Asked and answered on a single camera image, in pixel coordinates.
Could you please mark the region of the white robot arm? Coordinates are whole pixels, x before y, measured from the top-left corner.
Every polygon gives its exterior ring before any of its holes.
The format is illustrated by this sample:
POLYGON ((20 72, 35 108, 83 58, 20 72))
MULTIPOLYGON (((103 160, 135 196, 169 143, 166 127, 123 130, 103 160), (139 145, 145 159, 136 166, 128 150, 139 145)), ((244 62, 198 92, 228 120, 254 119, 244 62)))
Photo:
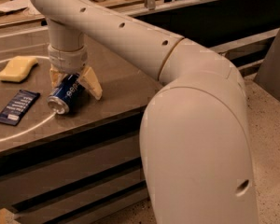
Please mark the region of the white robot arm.
POLYGON ((88 35, 162 83, 141 122, 140 151, 158 224, 259 224, 245 82, 226 58, 90 0, 31 0, 49 26, 51 74, 87 65, 88 35))

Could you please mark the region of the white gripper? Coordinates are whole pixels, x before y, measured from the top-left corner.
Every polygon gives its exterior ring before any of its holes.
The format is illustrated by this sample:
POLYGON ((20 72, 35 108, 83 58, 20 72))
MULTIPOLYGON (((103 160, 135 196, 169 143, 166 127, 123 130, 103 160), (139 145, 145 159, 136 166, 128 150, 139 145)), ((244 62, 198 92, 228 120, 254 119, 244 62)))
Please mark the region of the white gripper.
POLYGON ((76 74, 84 68, 77 79, 78 83, 96 100, 102 98, 103 90, 95 72, 90 66, 85 66, 88 61, 86 47, 74 51, 62 51, 49 45, 48 51, 49 60, 52 64, 49 76, 53 88, 56 88, 62 82, 66 74, 76 74))

